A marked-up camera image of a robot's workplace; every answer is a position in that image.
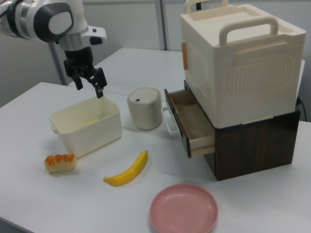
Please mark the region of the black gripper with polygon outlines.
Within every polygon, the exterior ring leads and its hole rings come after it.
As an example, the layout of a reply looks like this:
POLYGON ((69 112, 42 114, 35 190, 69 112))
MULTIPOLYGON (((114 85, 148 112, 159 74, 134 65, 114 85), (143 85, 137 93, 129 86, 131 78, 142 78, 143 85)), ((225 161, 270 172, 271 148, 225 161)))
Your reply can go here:
POLYGON ((81 90, 83 84, 80 76, 86 76, 85 79, 94 87, 98 99, 104 96, 103 89, 107 86, 107 81, 103 69, 94 68, 93 53, 91 47, 81 50, 65 50, 66 60, 64 67, 66 75, 71 77, 75 83, 76 89, 81 90))

